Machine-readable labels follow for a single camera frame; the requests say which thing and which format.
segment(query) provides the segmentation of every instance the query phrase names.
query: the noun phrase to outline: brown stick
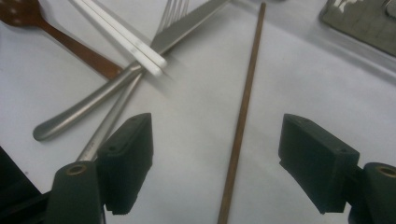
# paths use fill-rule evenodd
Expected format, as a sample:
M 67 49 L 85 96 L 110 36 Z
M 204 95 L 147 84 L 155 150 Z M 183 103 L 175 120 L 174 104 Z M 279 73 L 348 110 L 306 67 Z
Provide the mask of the brown stick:
M 233 183 L 235 182 L 236 169 L 238 167 L 239 154 L 241 151 L 242 139 L 244 136 L 245 123 L 248 114 L 248 103 L 250 99 L 251 86 L 253 83 L 254 70 L 256 68 L 257 55 L 259 53 L 260 38 L 262 35 L 262 23 L 264 20 L 265 3 L 262 3 L 257 21 L 256 34 L 254 36 L 253 48 L 250 55 L 250 63 L 247 70 L 247 80 L 245 83 L 242 104 L 239 109 L 238 123 L 236 126 L 235 136 L 233 139 L 233 150 L 231 153 L 230 163 L 228 166 L 227 178 L 225 181 L 221 208 L 219 211 L 218 224 L 226 224 L 230 212 L 231 200 L 233 197 Z

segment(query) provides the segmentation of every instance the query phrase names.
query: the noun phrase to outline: black object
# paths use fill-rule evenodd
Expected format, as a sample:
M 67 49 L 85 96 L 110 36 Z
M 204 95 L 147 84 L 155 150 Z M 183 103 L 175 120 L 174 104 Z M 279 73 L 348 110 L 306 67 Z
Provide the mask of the black object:
M 61 168 L 52 191 L 42 195 L 37 191 L 30 198 L 8 203 L 0 209 L 0 223 L 105 223 L 104 204 L 114 215 L 127 214 L 151 167 L 152 156 L 151 115 L 134 116 L 99 148 L 96 161 L 77 161 Z M 16 168 L 12 174 L 21 173 L 16 165 L 12 168 Z M 35 189 L 29 184 L 22 189 Z
M 371 162 L 357 166 L 359 152 L 309 119 L 286 114 L 280 164 L 320 213 L 344 212 L 349 223 L 396 223 L 396 168 Z

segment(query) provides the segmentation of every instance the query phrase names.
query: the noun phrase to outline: wooden spoon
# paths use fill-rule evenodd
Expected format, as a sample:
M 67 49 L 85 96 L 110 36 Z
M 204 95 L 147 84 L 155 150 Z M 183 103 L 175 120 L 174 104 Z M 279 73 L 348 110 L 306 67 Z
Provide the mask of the wooden spoon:
M 11 26 L 41 28 L 107 78 L 116 77 L 121 71 L 118 65 L 47 23 L 41 15 L 38 0 L 0 0 L 0 20 Z

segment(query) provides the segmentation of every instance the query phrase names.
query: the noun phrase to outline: gray metal object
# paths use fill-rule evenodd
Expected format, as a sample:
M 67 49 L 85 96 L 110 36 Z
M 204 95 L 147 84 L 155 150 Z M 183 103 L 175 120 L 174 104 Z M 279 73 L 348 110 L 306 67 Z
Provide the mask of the gray metal object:
M 165 53 L 179 40 L 206 21 L 229 1 L 230 0 L 212 0 L 204 3 L 189 13 L 186 17 L 175 22 L 158 34 L 153 39 L 151 48 L 160 54 Z M 61 133 L 92 111 L 96 106 L 102 103 L 114 92 L 128 84 L 128 82 L 132 81 L 142 71 L 143 68 L 140 66 L 140 64 L 136 62 L 131 63 L 120 73 L 118 77 L 107 82 L 107 84 L 105 84 L 103 87 L 93 92 L 91 95 L 76 105 L 65 110 L 63 113 L 35 127 L 33 131 L 34 139 L 37 141 L 43 141 Z
M 183 10 L 180 14 L 181 10 L 181 5 L 180 3 L 184 2 L 184 8 L 186 10 Z M 158 27 L 157 34 L 160 33 L 164 28 L 165 28 L 165 23 L 163 21 L 167 21 L 169 18 L 172 18 L 174 14 L 177 14 L 180 19 L 187 14 L 187 5 L 189 1 L 183 1 L 179 0 L 178 5 L 180 6 L 177 11 L 169 11 L 167 10 L 172 3 L 172 0 L 168 0 L 168 4 L 166 5 L 165 11 L 163 12 L 163 18 L 161 20 L 160 26 Z M 93 136 L 91 137 L 90 141 L 87 143 L 87 145 L 84 147 L 82 150 L 81 154 L 78 156 L 77 161 L 93 161 L 96 159 L 96 151 L 98 150 L 99 146 L 101 146 L 108 138 L 110 135 L 111 130 L 113 129 L 118 117 L 120 116 L 120 113 L 122 112 L 123 108 L 126 106 L 128 103 L 128 99 L 132 95 L 132 92 L 134 92 L 134 87 L 137 85 L 137 83 L 140 81 L 141 77 L 143 76 L 143 73 L 139 74 L 133 82 L 128 84 L 122 94 L 120 95 L 119 99 L 117 102 L 113 105 L 111 110 L 107 113 L 106 117 L 103 119 L 102 123 L 99 125 Z
M 396 56 L 396 2 L 329 0 L 320 19 L 346 35 Z

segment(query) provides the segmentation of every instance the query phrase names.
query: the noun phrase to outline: utensil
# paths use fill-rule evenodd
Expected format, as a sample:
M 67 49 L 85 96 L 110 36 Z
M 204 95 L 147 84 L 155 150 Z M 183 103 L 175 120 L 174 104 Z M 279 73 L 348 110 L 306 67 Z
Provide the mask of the utensil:
M 221 7 L 229 1 L 230 0 L 212 0 L 204 3 L 181 20 L 176 21 L 171 26 L 157 34 L 151 43 L 151 48 L 160 54 L 165 53 L 183 37 L 220 10 Z M 70 127 L 70 125 L 75 123 L 78 119 L 81 119 L 106 98 L 111 96 L 112 93 L 119 90 L 133 78 L 138 76 L 142 71 L 143 69 L 138 63 L 131 63 L 118 77 L 107 82 L 97 91 L 93 92 L 71 108 L 65 110 L 63 113 L 35 127 L 33 131 L 34 139 L 37 141 L 43 141 L 59 134 L 61 131 L 64 131 L 67 127 Z
M 245 83 L 244 95 L 242 97 L 241 107 L 239 109 L 238 123 L 236 126 L 235 136 L 233 138 L 233 150 L 231 152 L 230 163 L 228 166 L 227 178 L 225 181 L 221 207 L 219 210 L 218 224 L 227 224 L 228 214 L 230 212 L 231 200 L 233 197 L 233 184 L 238 168 L 239 154 L 241 152 L 242 140 L 244 138 L 245 123 L 248 116 L 248 103 L 250 101 L 251 87 L 253 85 L 254 70 L 256 68 L 257 55 L 259 54 L 260 38 L 262 36 L 262 24 L 264 21 L 265 3 L 262 3 L 259 12 L 259 18 L 254 35 L 253 48 L 251 50 L 250 62 L 247 69 L 247 80 Z
M 177 10 L 169 10 L 172 2 L 174 6 L 180 5 L 180 7 L 178 7 Z M 180 13 L 181 4 L 183 3 L 184 3 L 183 11 Z M 178 4 L 177 0 L 176 1 L 168 0 L 165 7 L 165 11 L 163 12 L 163 17 L 161 19 L 160 25 L 157 30 L 157 34 L 160 33 L 163 30 L 163 28 L 166 26 L 166 23 L 163 21 L 169 21 L 169 19 L 172 19 L 174 15 L 177 15 L 178 20 L 186 16 L 188 4 L 189 1 L 180 0 Z M 107 113 L 106 117 L 103 119 L 102 123 L 96 129 L 90 141 L 88 141 L 87 145 L 81 151 L 81 154 L 78 156 L 78 161 L 92 161 L 96 158 L 96 151 L 99 149 L 99 146 L 101 146 L 107 140 L 111 130 L 114 127 L 114 124 L 116 123 L 117 119 L 120 116 L 120 113 L 122 112 L 125 105 L 128 103 L 128 99 L 130 98 L 132 92 L 134 91 L 134 87 L 137 85 L 137 83 L 139 82 L 142 76 L 143 73 L 139 74 L 134 79 L 133 82 L 131 82 L 129 85 L 125 87 L 124 91 L 120 95 L 117 102 Z
M 0 1 L 0 20 L 11 26 L 35 26 L 44 30 L 83 62 L 107 78 L 114 78 L 121 71 L 118 65 L 47 23 L 41 15 L 38 0 Z
M 157 77 L 163 73 L 162 68 L 166 66 L 166 60 L 114 20 L 93 1 L 73 0 L 73 2 L 134 55 L 137 61 L 152 75 Z

